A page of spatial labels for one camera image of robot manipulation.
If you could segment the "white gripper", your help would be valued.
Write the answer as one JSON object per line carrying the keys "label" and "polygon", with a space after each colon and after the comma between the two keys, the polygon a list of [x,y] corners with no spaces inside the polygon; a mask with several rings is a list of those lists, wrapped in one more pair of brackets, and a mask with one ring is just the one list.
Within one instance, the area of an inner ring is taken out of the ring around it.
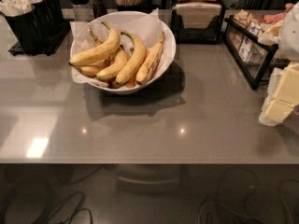
{"label": "white gripper", "polygon": [[[290,61],[299,60],[299,2],[288,12],[281,25],[278,48]],[[290,63],[284,70],[275,68],[269,79],[259,122],[274,127],[298,105],[299,63]]]}

